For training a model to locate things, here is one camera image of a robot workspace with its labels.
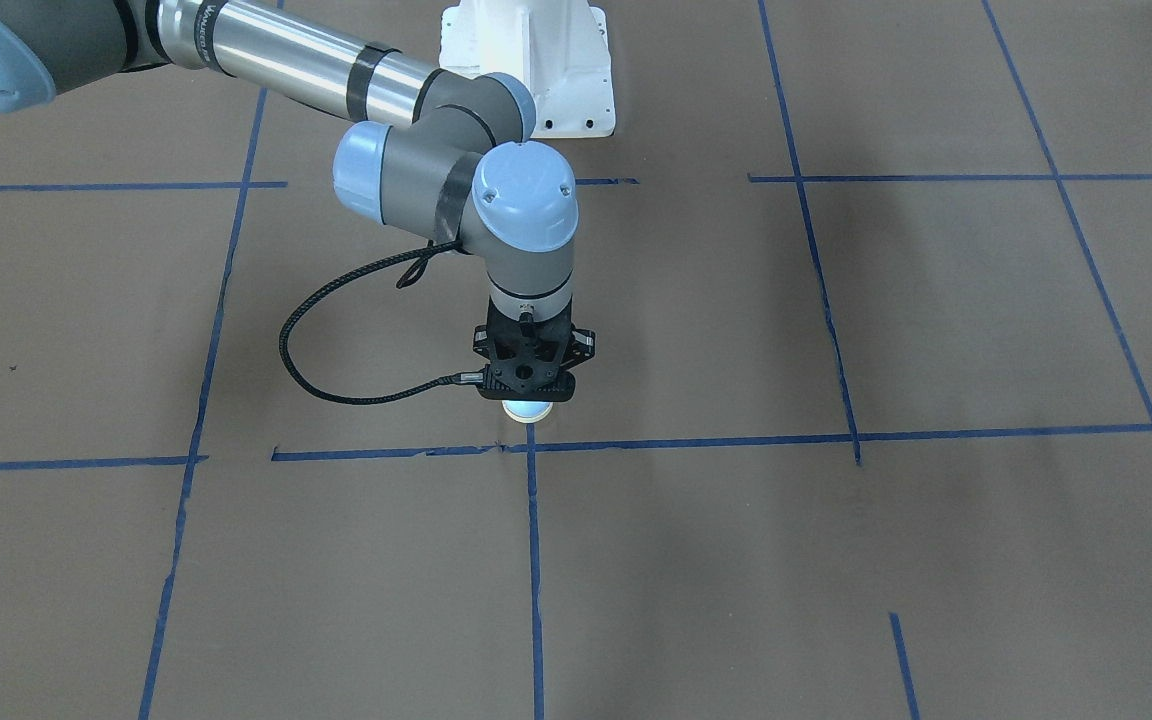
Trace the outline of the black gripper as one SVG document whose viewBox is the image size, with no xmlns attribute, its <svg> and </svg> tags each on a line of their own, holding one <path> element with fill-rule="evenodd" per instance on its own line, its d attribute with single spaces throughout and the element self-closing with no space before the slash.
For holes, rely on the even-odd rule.
<svg viewBox="0 0 1152 720">
<path fill-rule="evenodd" d="M 573 369 L 593 359 L 596 334 L 573 325 L 573 306 L 538 323 L 532 314 L 508 318 L 490 305 L 486 323 L 475 328 L 473 353 L 485 357 L 482 397 L 564 404 L 576 391 Z"/>
</svg>

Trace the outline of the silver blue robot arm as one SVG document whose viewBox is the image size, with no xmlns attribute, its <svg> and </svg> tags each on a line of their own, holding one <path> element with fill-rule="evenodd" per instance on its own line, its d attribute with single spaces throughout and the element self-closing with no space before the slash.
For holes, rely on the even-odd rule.
<svg viewBox="0 0 1152 720">
<path fill-rule="evenodd" d="M 593 332 L 571 318 L 576 179 L 561 152 L 532 137 L 538 109 L 518 79 L 470 79 L 256 1 L 0 1 L 0 113 L 164 65 L 247 79 L 348 120 L 332 168 L 338 200 L 425 240 L 335 278 L 289 314 L 278 353 L 302 389 L 367 404 L 317 388 L 294 364 L 291 332 L 312 306 L 399 263 L 399 287 L 411 286 L 435 255 L 461 252 L 480 258 L 488 278 L 486 323 L 473 334 L 486 364 L 415 392 L 571 400 L 573 369 L 594 356 Z"/>
</svg>

